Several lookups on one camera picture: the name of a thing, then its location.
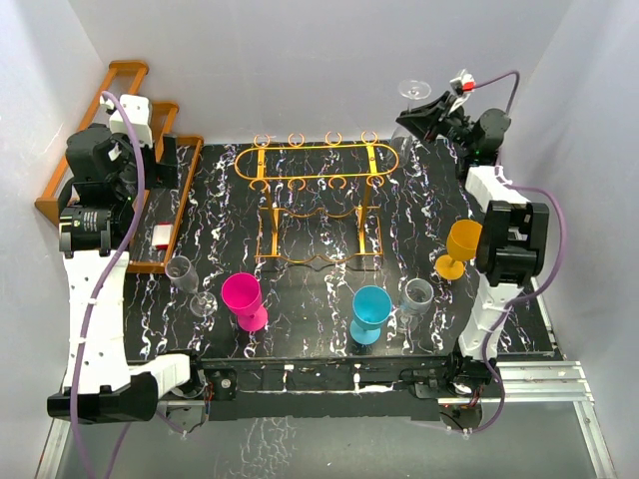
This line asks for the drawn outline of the clear flute glass front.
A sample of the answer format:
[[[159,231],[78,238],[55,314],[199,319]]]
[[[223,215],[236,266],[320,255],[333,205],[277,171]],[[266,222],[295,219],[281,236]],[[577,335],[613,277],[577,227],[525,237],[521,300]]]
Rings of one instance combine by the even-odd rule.
[[[210,316],[216,306],[215,297],[200,290],[199,275],[193,263],[185,256],[172,257],[165,265],[171,284],[191,296],[190,310],[197,317]]]

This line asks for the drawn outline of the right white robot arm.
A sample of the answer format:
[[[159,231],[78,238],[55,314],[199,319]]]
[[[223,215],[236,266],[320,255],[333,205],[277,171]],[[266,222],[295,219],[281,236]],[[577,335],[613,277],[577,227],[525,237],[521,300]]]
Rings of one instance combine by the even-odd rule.
[[[456,176],[483,212],[480,226],[459,221],[448,236],[450,246],[472,253],[479,273],[468,322],[446,358],[446,387],[459,396],[477,393],[494,380],[505,319],[524,286],[543,269],[550,215],[546,204],[509,187],[496,166],[509,115],[492,108],[472,121],[462,102],[446,92],[396,119],[423,142],[443,136],[460,146]]]

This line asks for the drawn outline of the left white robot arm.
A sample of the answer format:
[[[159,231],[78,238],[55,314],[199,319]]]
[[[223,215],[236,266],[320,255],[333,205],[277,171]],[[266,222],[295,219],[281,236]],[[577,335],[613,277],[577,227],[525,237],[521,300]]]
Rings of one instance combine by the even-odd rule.
[[[129,365],[124,345],[124,282],[129,242],[137,227],[135,201],[150,188],[172,189],[177,164],[157,163],[152,144],[140,158],[129,137],[92,124],[67,141],[72,177],[58,201],[59,251],[70,302],[68,365],[50,417],[81,424],[149,421],[172,389],[186,398],[206,386],[203,369],[186,353],[145,366]]]

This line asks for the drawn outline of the clear flute glass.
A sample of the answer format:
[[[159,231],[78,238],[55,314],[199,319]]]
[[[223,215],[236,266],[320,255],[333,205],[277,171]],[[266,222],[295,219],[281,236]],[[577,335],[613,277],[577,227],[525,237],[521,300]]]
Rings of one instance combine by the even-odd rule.
[[[193,263],[185,256],[172,257],[165,265],[171,284],[191,296],[190,310],[197,317],[210,316],[216,306],[215,297],[200,290],[199,275]]]
[[[413,144],[413,132],[409,121],[414,110],[420,102],[426,100],[431,94],[430,85],[422,80],[402,80],[398,86],[399,95],[405,100],[406,108],[398,114],[396,127],[391,135],[389,146],[397,153],[398,165],[403,167],[410,159]]]

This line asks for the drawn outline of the pink plastic wine glass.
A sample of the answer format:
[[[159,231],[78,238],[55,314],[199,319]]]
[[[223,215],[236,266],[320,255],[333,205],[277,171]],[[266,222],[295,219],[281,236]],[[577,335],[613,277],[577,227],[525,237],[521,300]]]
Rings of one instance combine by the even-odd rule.
[[[262,290],[252,274],[238,272],[229,276],[221,290],[222,300],[236,316],[240,329],[255,332],[268,322],[268,312],[263,305]]]

